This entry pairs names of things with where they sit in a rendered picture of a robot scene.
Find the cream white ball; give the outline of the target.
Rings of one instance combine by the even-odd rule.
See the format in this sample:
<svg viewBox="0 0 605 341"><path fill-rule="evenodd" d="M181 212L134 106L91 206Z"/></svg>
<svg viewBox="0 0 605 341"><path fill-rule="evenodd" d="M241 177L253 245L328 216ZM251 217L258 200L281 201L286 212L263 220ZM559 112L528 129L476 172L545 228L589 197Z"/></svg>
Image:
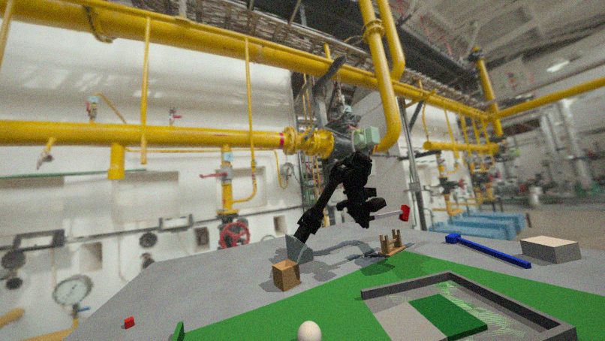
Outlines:
<svg viewBox="0 0 605 341"><path fill-rule="evenodd" d="M321 329L313 321L303 322L297 331L297 341L321 341Z"/></svg>

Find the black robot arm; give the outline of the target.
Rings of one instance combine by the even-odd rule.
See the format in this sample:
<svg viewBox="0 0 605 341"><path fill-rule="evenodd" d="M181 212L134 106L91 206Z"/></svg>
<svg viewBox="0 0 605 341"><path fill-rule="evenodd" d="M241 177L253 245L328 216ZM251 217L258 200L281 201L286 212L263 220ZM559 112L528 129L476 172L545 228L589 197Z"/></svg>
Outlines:
<svg viewBox="0 0 605 341"><path fill-rule="evenodd" d="M305 244L310 233L316 234L324 218L324 208L336 190L337 185L343 183L344 188L362 188L365 186L368 176L371 174L371 162L372 160L369 157L358 150L353 152L349 158L346 157L343 161L338 161L331 169L329 182L315 206L308 209L307 212L305 211L297 222L299 227L294 237ZM339 167L341 165L346 167ZM364 188L362 190L364 198L377 197L376 188Z"/></svg>

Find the green flat mat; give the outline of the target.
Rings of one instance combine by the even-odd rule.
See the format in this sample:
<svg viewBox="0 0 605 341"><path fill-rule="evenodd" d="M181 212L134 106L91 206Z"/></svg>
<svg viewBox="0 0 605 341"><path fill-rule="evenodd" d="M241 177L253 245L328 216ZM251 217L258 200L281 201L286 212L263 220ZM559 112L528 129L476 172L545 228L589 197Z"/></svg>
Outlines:
<svg viewBox="0 0 605 341"><path fill-rule="evenodd" d="M392 257L205 327L182 341L297 341L315 322L321 341L392 341L361 298L361 290L451 270L576 327L577 341L605 341L605 297L402 251Z"/></svg>

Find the small red block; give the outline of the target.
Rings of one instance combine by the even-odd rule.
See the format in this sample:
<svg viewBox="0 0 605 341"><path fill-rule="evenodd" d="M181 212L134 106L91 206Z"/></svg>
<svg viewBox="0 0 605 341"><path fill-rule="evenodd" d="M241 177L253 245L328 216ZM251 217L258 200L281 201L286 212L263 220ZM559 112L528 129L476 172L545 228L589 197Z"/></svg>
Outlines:
<svg viewBox="0 0 605 341"><path fill-rule="evenodd" d="M128 329L133 326L134 326L134 318L131 316L130 318L127 318L125 320L125 329Z"/></svg>

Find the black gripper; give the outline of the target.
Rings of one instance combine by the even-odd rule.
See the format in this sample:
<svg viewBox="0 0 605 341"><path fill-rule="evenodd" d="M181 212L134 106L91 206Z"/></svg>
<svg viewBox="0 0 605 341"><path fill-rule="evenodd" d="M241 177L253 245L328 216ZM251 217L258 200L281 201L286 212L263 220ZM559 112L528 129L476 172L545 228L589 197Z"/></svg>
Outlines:
<svg viewBox="0 0 605 341"><path fill-rule="evenodd" d="M344 195L347 195L348 200L337 203L336 208L338 211L343 211L344 208L348 208L346 213L354 219L360 218L362 223L358 224L362 228L368 229L370 212L377 212L387 204L383 198L373 198L370 201L367 201L368 198L364 198L362 189L364 189L364 186L362 188L345 188L343 193Z"/></svg>

